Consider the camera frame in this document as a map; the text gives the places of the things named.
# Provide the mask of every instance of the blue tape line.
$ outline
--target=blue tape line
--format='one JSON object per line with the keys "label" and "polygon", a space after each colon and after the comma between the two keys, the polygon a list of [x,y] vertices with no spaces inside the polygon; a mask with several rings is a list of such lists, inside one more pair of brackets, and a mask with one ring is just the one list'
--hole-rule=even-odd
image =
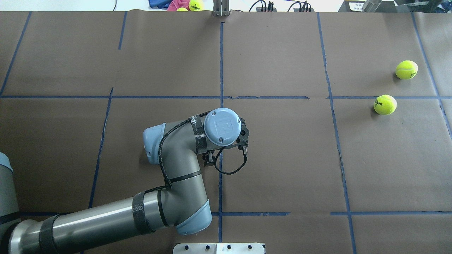
{"label": "blue tape line", "polygon": [[433,77],[432,69],[430,68],[430,64],[428,63],[427,55],[425,54],[424,45],[422,44],[421,37],[419,36],[418,25],[416,24],[416,18],[414,17],[414,13],[411,13],[411,18],[413,19],[414,30],[416,31],[416,37],[418,38],[419,45],[421,47],[422,56],[424,57],[425,64],[427,65],[428,75],[430,76],[430,79],[432,80],[433,88],[435,90],[435,94],[436,94],[436,97],[439,102],[439,107],[441,109],[441,113],[443,114],[443,118],[446,121],[446,127],[447,127],[447,131],[449,132],[449,137],[452,139],[452,131],[451,131],[450,123],[447,118],[446,112],[444,111],[443,102],[440,99],[438,87],[436,86],[436,81],[435,81],[435,78]]}
{"label": "blue tape line", "polygon": [[31,12],[28,13],[24,28],[22,29],[22,33],[20,34],[19,41],[17,42],[16,50],[14,50],[13,58],[11,59],[11,62],[9,63],[9,68],[8,68],[8,71],[6,72],[5,80],[3,81],[3,85],[0,89],[0,96],[3,94],[3,91],[5,90],[5,86],[6,86],[6,83],[8,82],[9,74],[11,73],[11,69],[13,68],[14,60],[16,59],[17,51],[19,51],[20,43],[22,42],[22,39],[24,37],[25,30],[27,29],[30,17],[31,17]]}
{"label": "blue tape line", "polygon": [[223,24],[220,23],[220,107],[223,107]]}
{"label": "blue tape line", "polygon": [[[223,153],[220,154],[220,170],[223,171]],[[223,174],[218,183],[218,242],[223,242]]]}
{"label": "blue tape line", "polygon": [[102,148],[104,146],[105,128],[107,127],[108,113],[110,113],[110,105],[111,105],[111,102],[112,102],[112,94],[113,94],[113,88],[110,91],[110,98],[108,99],[107,112],[105,113],[104,128],[102,129],[102,136],[100,138],[99,153],[97,154],[96,170],[94,171],[93,187],[91,188],[91,196],[89,197],[88,208],[92,208],[93,207],[94,193],[96,191],[97,176],[99,174],[100,156],[102,154]]}
{"label": "blue tape line", "polygon": [[326,69],[326,54],[325,54],[325,45],[323,42],[323,34],[322,34],[322,26],[320,23],[320,15],[317,13],[317,23],[319,25],[319,35],[320,35],[320,44],[322,46],[322,54],[323,54],[323,65],[325,67],[325,76],[326,76],[326,82],[328,83],[328,93],[330,98],[330,107],[331,107],[331,115],[333,116],[333,125],[334,125],[334,134],[336,135],[336,145],[339,152],[339,159],[340,159],[340,169],[342,172],[342,186],[344,188],[344,197],[345,197],[345,205],[347,207],[347,217],[348,217],[348,227],[350,228],[350,238],[352,241],[352,249],[353,254],[356,254],[356,244],[355,244],[355,233],[353,231],[353,223],[352,223],[352,215],[350,213],[350,203],[348,201],[348,191],[347,191],[347,181],[345,180],[345,171],[344,171],[344,163],[342,161],[342,152],[340,148],[340,142],[339,142],[339,132],[337,128],[337,122],[336,122],[336,115],[334,113],[334,104],[333,104],[333,93],[331,91],[331,84],[330,84],[330,78],[328,77],[328,71]]}
{"label": "blue tape line", "polygon": [[96,95],[3,95],[4,99],[108,99],[108,96]]}
{"label": "blue tape line", "polygon": [[[369,216],[369,215],[452,215],[450,211],[386,211],[386,212],[351,212],[353,216]],[[347,212],[331,212],[333,216],[346,216]]]}
{"label": "blue tape line", "polygon": [[[436,96],[393,96],[395,99],[438,99]],[[377,96],[333,96],[333,99],[376,99]]]}
{"label": "blue tape line", "polygon": [[[3,95],[4,99],[108,99],[105,95]],[[113,99],[220,99],[220,96],[114,95]]]}
{"label": "blue tape line", "polygon": [[237,96],[232,99],[309,99],[307,96]]}
{"label": "blue tape line", "polygon": [[221,96],[146,96],[146,95],[116,95],[113,99],[220,99]]}
{"label": "blue tape line", "polygon": [[124,36],[124,28],[126,27],[126,18],[127,18],[127,11],[124,12],[124,19],[122,20],[122,30],[121,30],[121,37],[119,38],[118,50],[121,50],[122,37]]}
{"label": "blue tape line", "polygon": [[223,216],[287,216],[290,212],[223,212]]}

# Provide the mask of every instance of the cable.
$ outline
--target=cable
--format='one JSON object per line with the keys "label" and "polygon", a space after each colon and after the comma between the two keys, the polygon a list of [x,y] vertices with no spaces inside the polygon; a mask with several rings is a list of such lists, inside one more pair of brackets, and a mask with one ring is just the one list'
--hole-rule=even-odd
{"label": "cable", "polygon": [[[207,114],[209,114],[210,111],[204,112],[202,114],[199,114],[200,117],[206,116]],[[167,185],[165,186],[160,186],[162,188],[172,188],[173,186],[171,185],[171,181],[169,180],[170,178],[168,177],[168,175],[166,174],[165,171],[165,167],[163,165],[163,160],[162,160],[162,147],[163,147],[163,142],[165,141],[165,139],[176,129],[180,128],[181,126],[183,126],[186,123],[189,123],[190,119],[187,119],[185,121],[180,122],[179,124],[177,124],[176,126],[174,126],[173,128],[171,128],[165,135],[163,135],[162,139],[160,140],[160,144],[159,144],[159,152],[158,152],[158,157],[159,157],[159,164],[160,164],[160,169],[162,170],[162,174],[163,174],[163,178],[165,179],[165,183]]]}
{"label": "cable", "polygon": [[215,156],[215,161],[214,161],[214,164],[213,164],[213,165],[215,166],[215,169],[216,169],[218,172],[222,173],[222,174],[235,174],[235,173],[237,173],[240,169],[242,169],[243,166],[245,166],[246,161],[248,160],[248,156],[247,156],[246,154],[243,154],[243,163],[242,163],[242,165],[241,165],[238,169],[236,169],[236,170],[234,170],[234,171],[232,171],[232,172],[224,172],[224,171],[220,170],[220,169],[217,167],[217,160],[218,160],[218,157],[220,156],[220,154],[223,152],[223,150],[224,150],[225,148],[226,148],[226,147],[224,146],[224,147],[222,147],[222,148],[218,151],[218,154]]}
{"label": "cable", "polygon": [[259,3],[260,2],[260,4],[262,5],[262,9],[260,9],[260,11],[264,11],[264,9],[267,9],[267,3],[264,1],[264,0],[257,0],[251,7],[250,7],[250,10],[249,11],[251,11],[252,9],[253,9],[253,7],[257,4],[257,3]]}
{"label": "cable", "polygon": [[309,4],[307,1],[305,1],[305,2],[294,1],[294,0],[286,0],[286,1],[294,2],[294,3],[289,7],[289,9],[287,10],[287,12],[289,12],[290,9],[292,8],[292,6],[293,6],[293,5],[296,5],[296,4],[299,4],[299,5],[300,5],[300,8],[298,8],[298,12],[305,12],[305,10],[306,10],[306,12],[310,12],[311,9],[312,9],[311,4]]}

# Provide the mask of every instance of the metal bracket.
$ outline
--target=metal bracket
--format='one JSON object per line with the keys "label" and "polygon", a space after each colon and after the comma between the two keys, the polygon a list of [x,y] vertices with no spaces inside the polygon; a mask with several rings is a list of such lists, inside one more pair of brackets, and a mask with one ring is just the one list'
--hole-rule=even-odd
{"label": "metal bracket", "polygon": [[177,244],[173,254],[265,254],[261,243]]}
{"label": "metal bracket", "polygon": [[229,16],[229,0],[213,0],[214,16]]}

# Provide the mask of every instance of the black velcro strap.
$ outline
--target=black velcro strap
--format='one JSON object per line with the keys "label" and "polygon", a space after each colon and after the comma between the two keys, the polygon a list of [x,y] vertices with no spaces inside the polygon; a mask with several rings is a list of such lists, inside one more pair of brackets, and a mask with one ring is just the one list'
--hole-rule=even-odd
{"label": "black velcro strap", "polygon": [[137,195],[133,196],[132,200],[133,222],[135,223],[135,227],[137,228],[138,232],[140,232],[140,234],[142,235],[155,232],[155,230],[151,229],[149,221],[146,219],[146,216],[144,214],[144,195],[149,191],[150,190],[138,193]]}
{"label": "black velcro strap", "polygon": [[163,213],[162,190],[159,190],[157,193],[157,202],[159,204],[160,219],[162,219],[163,225],[168,227],[168,222],[166,222],[165,214]]}
{"label": "black velcro strap", "polygon": [[58,254],[57,246],[55,245],[55,240],[53,238],[53,223],[55,220],[61,216],[57,214],[53,217],[46,219],[39,231],[39,248],[43,254]]}
{"label": "black velcro strap", "polygon": [[7,214],[7,215],[0,216],[0,225],[8,223],[10,221],[15,221],[17,219],[20,219],[20,212],[19,211],[13,212],[13,213],[10,213],[10,214]]}
{"label": "black velcro strap", "polygon": [[206,133],[204,132],[204,126],[199,115],[189,118],[192,123],[193,132],[195,134],[196,141],[196,154],[207,152],[207,140]]}

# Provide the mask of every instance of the yellow tennis ball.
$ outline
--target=yellow tennis ball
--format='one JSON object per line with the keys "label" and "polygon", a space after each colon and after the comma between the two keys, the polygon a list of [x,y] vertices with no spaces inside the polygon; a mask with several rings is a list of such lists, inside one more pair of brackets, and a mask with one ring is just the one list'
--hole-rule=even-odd
{"label": "yellow tennis ball", "polygon": [[390,95],[382,95],[375,100],[373,109],[380,115],[389,115],[397,108],[397,101]]}
{"label": "yellow tennis ball", "polygon": [[191,11],[204,10],[204,2],[202,0],[190,0],[188,7]]}
{"label": "yellow tennis ball", "polygon": [[418,65],[410,60],[406,60],[397,65],[395,69],[395,74],[397,77],[403,80],[409,80],[416,76],[418,73]]}

